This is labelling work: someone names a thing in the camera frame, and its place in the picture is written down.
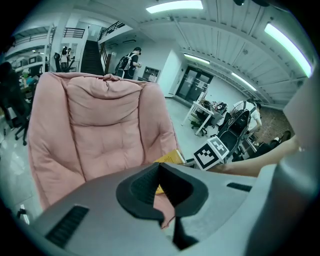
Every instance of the white ceiling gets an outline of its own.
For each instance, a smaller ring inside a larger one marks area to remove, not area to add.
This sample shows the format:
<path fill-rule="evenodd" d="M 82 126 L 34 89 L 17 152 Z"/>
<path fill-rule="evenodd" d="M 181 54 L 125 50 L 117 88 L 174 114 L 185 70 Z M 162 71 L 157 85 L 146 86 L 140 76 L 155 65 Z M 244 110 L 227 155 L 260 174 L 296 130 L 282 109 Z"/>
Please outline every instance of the white ceiling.
<path fill-rule="evenodd" d="M 233 0 L 202 0 L 203 10 L 171 10 L 151 14 L 146 8 L 170 0 L 78 0 L 75 9 L 118 20 L 151 40 L 174 40 L 181 52 L 210 61 L 209 70 L 220 72 L 246 93 L 235 72 L 252 84 L 250 90 L 265 104 L 284 106 L 305 74 L 293 57 L 264 32 L 268 22 L 286 33 L 314 66 L 315 51 L 303 29 L 287 12 L 261 7 L 251 0 L 238 6 Z"/>

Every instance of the pink cushion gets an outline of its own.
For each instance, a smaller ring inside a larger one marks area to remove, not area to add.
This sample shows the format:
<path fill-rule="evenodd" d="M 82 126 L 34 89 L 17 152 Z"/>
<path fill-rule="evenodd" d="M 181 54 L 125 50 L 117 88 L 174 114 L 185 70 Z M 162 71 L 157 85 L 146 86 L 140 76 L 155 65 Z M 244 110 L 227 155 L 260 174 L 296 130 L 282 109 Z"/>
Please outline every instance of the pink cushion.
<path fill-rule="evenodd" d="M 84 182 L 152 163 L 178 148 L 155 83 L 84 73 L 44 73 L 28 130 L 32 175 L 47 208 Z M 165 195 L 154 207 L 174 217 Z"/>

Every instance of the backpack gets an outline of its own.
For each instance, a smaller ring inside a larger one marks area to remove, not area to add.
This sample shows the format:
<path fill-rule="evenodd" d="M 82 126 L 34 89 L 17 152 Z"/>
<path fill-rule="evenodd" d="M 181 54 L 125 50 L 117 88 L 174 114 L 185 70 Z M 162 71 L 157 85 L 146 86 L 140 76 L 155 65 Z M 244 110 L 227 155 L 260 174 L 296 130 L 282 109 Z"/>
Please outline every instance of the backpack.
<path fill-rule="evenodd" d="M 227 110 L 227 104 L 224 102 L 220 102 L 218 105 L 215 106 L 215 111 L 223 115 L 225 111 Z"/>
<path fill-rule="evenodd" d="M 134 55 L 136 55 L 136 54 L 129 53 L 128 55 L 122 57 L 119 61 L 119 64 L 118 64 L 118 70 L 122 70 L 122 71 L 128 70 L 131 66 L 131 60 Z"/>

